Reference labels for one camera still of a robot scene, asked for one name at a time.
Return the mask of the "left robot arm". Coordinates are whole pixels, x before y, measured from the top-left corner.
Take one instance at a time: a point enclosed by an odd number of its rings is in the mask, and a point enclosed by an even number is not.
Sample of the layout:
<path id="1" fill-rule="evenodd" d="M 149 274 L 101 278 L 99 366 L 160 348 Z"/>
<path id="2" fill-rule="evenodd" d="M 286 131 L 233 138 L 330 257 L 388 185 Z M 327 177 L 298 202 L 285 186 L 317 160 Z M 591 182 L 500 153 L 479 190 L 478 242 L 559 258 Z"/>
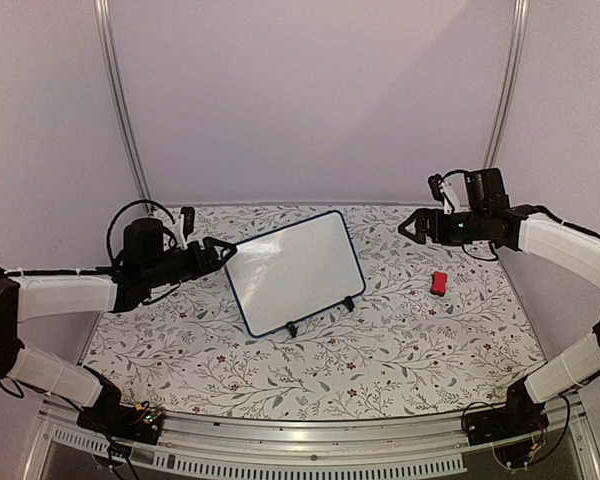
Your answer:
<path id="1" fill-rule="evenodd" d="M 107 253 L 108 265 L 91 270 L 7 270 L 0 266 L 0 382 L 12 395 L 24 388 L 61 398 L 78 412 L 79 427 L 107 439 L 149 445 L 162 431 L 161 410 L 143 401 L 122 401 L 121 390 L 104 375 L 27 346 L 21 323 L 74 313 L 126 313 L 157 302 L 153 291 L 174 293 L 182 284 L 221 270 L 236 255 L 233 243 L 192 239 L 195 210 L 184 207 L 167 221 L 132 221 L 123 230 L 120 252 Z"/>

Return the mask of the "red whiteboard eraser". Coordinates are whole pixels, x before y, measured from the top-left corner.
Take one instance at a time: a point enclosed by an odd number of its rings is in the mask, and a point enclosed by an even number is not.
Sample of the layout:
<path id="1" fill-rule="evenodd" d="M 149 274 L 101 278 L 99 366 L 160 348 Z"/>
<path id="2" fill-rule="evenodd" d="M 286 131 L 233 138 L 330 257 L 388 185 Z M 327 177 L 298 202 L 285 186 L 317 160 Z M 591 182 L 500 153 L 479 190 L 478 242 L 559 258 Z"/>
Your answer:
<path id="1" fill-rule="evenodd" d="M 445 296 L 447 292 L 448 275 L 444 272 L 434 271 L 431 275 L 430 292 L 436 296 Z"/>

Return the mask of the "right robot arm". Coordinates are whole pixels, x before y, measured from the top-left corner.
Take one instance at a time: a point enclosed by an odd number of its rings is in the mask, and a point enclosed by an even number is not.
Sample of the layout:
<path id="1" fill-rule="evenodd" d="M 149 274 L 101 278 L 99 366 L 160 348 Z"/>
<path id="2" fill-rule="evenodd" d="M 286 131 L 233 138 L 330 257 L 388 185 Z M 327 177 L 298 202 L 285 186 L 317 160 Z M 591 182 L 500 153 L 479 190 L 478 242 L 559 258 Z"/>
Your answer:
<path id="1" fill-rule="evenodd" d="M 503 406 L 465 412 L 461 420 L 470 445 L 545 430 L 549 401 L 600 377 L 600 234 L 544 205 L 512 205 L 497 168 L 434 174 L 428 185 L 439 207 L 411 213 L 397 228 L 402 236 L 452 247 L 484 242 L 493 251 L 524 254 L 528 272 L 514 285 L 526 305 L 569 319 L 591 316 L 577 321 L 562 351 L 508 386 Z"/>

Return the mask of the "small blue-framed whiteboard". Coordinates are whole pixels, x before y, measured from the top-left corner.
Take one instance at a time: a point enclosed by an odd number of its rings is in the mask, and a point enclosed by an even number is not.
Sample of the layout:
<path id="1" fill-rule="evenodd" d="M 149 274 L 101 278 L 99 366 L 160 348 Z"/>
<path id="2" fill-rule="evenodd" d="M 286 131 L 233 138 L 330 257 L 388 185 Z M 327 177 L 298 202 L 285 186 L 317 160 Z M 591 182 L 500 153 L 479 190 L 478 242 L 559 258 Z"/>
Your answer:
<path id="1" fill-rule="evenodd" d="M 241 241 L 224 270 L 248 334 L 261 338 L 330 308 L 366 281 L 344 215 L 330 210 Z"/>

